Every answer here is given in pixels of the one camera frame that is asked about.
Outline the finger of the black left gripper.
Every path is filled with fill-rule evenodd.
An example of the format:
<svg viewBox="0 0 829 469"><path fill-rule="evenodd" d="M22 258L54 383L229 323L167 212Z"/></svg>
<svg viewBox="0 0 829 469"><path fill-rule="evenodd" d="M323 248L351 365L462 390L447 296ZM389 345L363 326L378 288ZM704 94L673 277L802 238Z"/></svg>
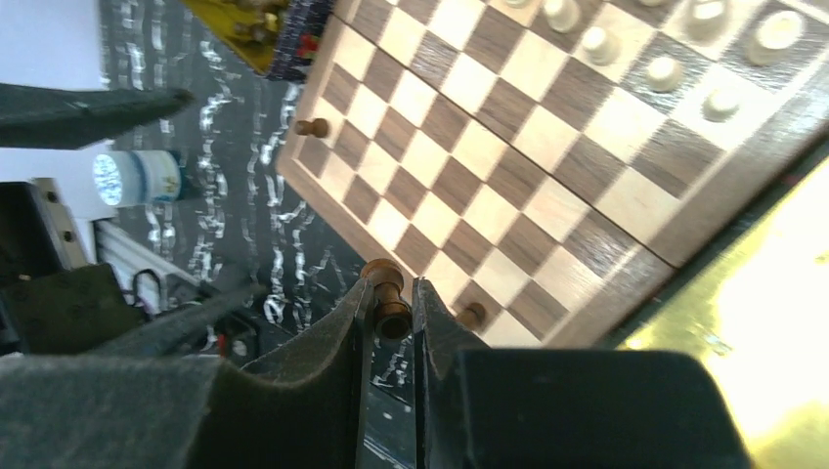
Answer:
<svg viewBox="0 0 829 469"><path fill-rule="evenodd" d="M190 105L180 88L61 90L1 85L1 146L82 149L167 118Z"/></svg>

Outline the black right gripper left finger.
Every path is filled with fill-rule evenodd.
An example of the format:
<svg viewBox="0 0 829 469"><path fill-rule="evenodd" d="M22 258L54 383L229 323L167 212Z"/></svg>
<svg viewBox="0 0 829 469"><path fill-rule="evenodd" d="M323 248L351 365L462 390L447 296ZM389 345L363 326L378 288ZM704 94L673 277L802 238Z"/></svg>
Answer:
<svg viewBox="0 0 829 469"><path fill-rule="evenodd" d="M365 435L372 284L238 367L174 357L229 311L220 294L78 356L1 362L5 468L354 468Z"/></svg>

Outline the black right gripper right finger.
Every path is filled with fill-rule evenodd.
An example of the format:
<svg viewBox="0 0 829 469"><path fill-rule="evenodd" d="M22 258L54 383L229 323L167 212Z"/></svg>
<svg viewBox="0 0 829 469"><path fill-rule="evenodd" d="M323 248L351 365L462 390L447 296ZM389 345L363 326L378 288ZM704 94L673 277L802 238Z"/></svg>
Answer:
<svg viewBox="0 0 829 469"><path fill-rule="evenodd" d="M419 468L748 468L720 389L671 351L491 348L413 284Z"/></svg>

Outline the brown bishop chess piece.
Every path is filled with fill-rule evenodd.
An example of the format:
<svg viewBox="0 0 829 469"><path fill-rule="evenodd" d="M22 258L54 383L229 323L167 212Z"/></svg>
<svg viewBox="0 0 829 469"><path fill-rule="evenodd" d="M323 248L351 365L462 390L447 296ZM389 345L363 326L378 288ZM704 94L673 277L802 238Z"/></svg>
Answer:
<svg viewBox="0 0 829 469"><path fill-rule="evenodd" d="M386 342L399 342L406 338L413 326L411 307L405 301L405 280L398 264L390 259L369 261L361 270L361 278L374 287L374 333Z"/></svg>

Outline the brown pawn chess piece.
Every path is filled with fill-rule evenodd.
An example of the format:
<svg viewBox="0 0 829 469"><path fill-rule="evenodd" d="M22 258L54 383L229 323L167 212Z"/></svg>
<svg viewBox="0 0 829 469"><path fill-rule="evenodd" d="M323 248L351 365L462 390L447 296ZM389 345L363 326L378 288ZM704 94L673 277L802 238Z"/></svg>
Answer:
<svg viewBox="0 0 829 469"><path fill-rule="evenodd" d="M329 124L324 118L300 119L294 123L294 132L299 136L323 139L328 136Z"/></svg>

